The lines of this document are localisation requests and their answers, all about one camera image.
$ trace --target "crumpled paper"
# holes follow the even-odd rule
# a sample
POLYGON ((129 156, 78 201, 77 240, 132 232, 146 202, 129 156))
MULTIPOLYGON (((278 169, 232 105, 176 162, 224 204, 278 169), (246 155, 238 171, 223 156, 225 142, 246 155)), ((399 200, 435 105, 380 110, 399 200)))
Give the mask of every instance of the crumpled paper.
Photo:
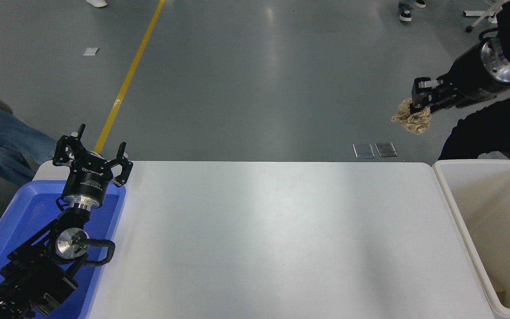
POLYGON ((409 105, 413 102, 410 97, 401 102, 398 106, 397 115, 391 118, 392 122, 399 122, 405 130, 420 135, 430 127, 430 107, 417 113, 410 113, 409 105))

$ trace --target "white table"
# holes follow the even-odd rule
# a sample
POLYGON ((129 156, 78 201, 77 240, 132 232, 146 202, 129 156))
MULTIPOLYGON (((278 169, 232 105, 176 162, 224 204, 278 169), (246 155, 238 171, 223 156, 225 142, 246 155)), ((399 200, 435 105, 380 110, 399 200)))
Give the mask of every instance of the white table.
POLYGON ((91 319, 494 317, 426 164, 135 162, 126 186, 91 319))

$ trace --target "white storage box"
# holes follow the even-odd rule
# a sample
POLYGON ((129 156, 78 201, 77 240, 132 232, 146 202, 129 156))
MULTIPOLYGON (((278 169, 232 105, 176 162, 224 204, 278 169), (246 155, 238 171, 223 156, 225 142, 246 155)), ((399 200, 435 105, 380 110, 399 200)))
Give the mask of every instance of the white storage box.
POLYGON ((510 318, 510 160, 438 161, 433 169, 492 310, 510 318), (504 305, 490 278, 504 288, 504 305))

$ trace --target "sneaker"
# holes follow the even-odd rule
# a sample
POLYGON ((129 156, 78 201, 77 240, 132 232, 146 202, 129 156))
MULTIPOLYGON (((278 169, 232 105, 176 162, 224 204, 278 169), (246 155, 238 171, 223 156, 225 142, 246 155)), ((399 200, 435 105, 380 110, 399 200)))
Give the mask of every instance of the sneaker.
POLYGON ((398 16, 399 20, 404 22, 409 22, 413 20, 413 17, 410 15, 410 10, 401 8, 401 13, 398 16))
POLYGON ((416 0, 414 2, 414 5, 419 7, 419 8, 426 8, 426 2, 425 0, 416 0))
POLYGON ((105 2, 105 0, 85 0, 85 1, 96 8, 101 8, 108 5, 108 3, 105 2))

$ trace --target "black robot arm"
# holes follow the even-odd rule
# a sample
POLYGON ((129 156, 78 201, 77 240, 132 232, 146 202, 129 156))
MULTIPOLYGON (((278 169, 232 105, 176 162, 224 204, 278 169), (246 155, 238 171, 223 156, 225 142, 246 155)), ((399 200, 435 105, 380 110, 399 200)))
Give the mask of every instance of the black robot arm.
POLYGON ((430 107, 435 113, 495 98, 510 89, 510 2, 497 14, 498 27, 482 32, 480 42, 454 61, 450 70, 432 80, 416 78, 411 113, 430 107), (497 32, 495 37, 487 36, 497 32))
POLYGON ((53 164, 70 167, 70 174, 59 199, 68 206, 8 255, 1 270, 0 319, 34 317, 33 309, 44 316, 59 307, 77 289, 74 276, 82 266, 103 266, 113 258, 115 244, 110 240, 89 238, 84 231, 90 210, 102 205, 108 183, 120 187, 127 182, 133 167, 125 154, 125 143, 117 157, 107 161, 100 154, 87 151, 81 144, 85 125, 77 133, 62 136, 57 143, 53 164), (122 166, 113 178, 111 168, 122 166), (89 261, 90 246, 107 248, 100 261, 89 261), (64 270, 60 265, 69 265, 64 270))

